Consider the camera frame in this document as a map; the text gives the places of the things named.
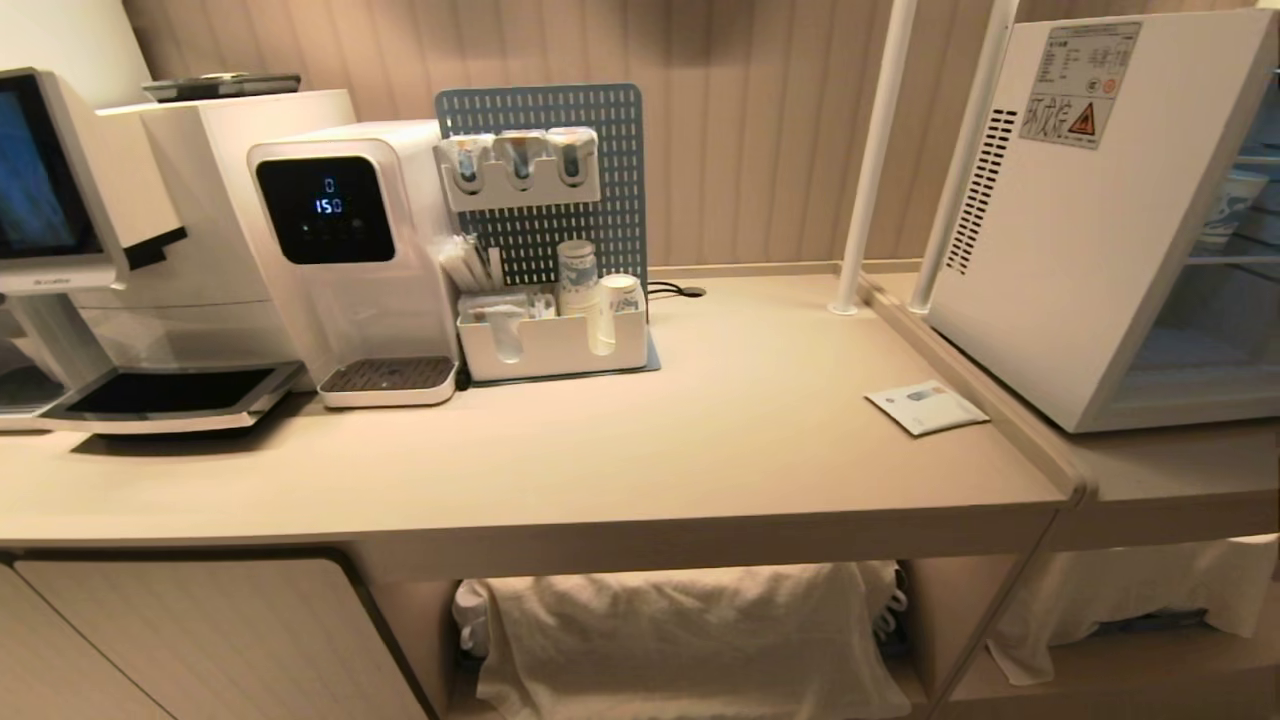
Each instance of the cloth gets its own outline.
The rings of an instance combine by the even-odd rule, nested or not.
[[[897,717],[911,706],[872,637],[895,569],[467,580],[454,618],[463,647],[481,655],[488,641],[476,696],[507,720]],[[472,593],[486,601],[486,633]]]
[[[1050,647],[1084,639],[1101,623],[1204,609],[1210,625],[1251,637],[1277,538],[1055,553],[1028,571],[987,647],[1011,684],[1033,685],[1053,679]]]

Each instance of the touchscreen display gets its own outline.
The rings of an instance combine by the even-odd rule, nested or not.
[[[0,260],[100,251],[36,78],[0,78]]]
[[[257,183],[289,261],[385,263],[396,256],[378,172],[365,158],[268,160],[257,167]]]

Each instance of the glass fridge door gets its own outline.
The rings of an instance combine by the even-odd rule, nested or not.
[[[1272,79],[1235,165],[1114,407],[1203,420],[1280,401],[1280,86]],[[1196,421],[1193,416],[1166,423]]]

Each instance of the warning label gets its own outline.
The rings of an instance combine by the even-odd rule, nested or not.
[[[1080,113],[1079,118],[1071,123],[1071,127],[1066,128],[1066,132],[1074,132],[1075,135],[1096,135],[1093,132],[1093,102],[1084,106],[1084,111]]]
[[[1051,31],[1019,136],[1096,150],[1140,29],[1142,23],[1116,23]]]

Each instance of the white metal pole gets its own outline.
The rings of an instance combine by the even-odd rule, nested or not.
[[[938,197],[938,209],[933,214],[929,245],[924,249],[924,260],[920,265],[920,274],[915,279],[915,291],[908,304],[908,307],[914,313],[929,310],[933,283],[938,278],[938,266],[947,251],[951,224],[955,223],[960,199],[964,197],[969,165],[978,149],[978,138],[982,137],[982,126],[986,122],[987,106],[991,104],[991,94],[1000,74],[1005,46],[1009,45],[1009,33],[1014,28],[1018,3],[1019,0],[996,0],[991,5],[991,17],[987,18],[987,36],[982,41],[978,67],[973,76],[973,83],[969,86],[969,101],[964,106],[960,135],[956,137],[956,149],[951,154],[951,168],[947,170],[947,181],[942,186],[942,196]]]
[[[858,170],[858,196],[854,199],[854,215],[849,223],[849,236],[845,238],[845,259],[840,265],[840,288],[836,291],[836,301],[827,306],[837,315],[858,313],[855,304],[858,275],[863,269],[863,254],[867,251],[867,236],[870,233],[872,215],[876,213],[876,193],[879,190],[881,169],[884,167],[884,151],[888,149],[888,136],[893,128],[897,90],[902,85],[902,68],[906,65],[906,50],[911,42],[911,23],[915,22],[915,3],[916,0],[893,0],[893,9],[888,15],[888,36],[884,38],[879,78],[876,81],[872,120],[867,131],[863,165]]]

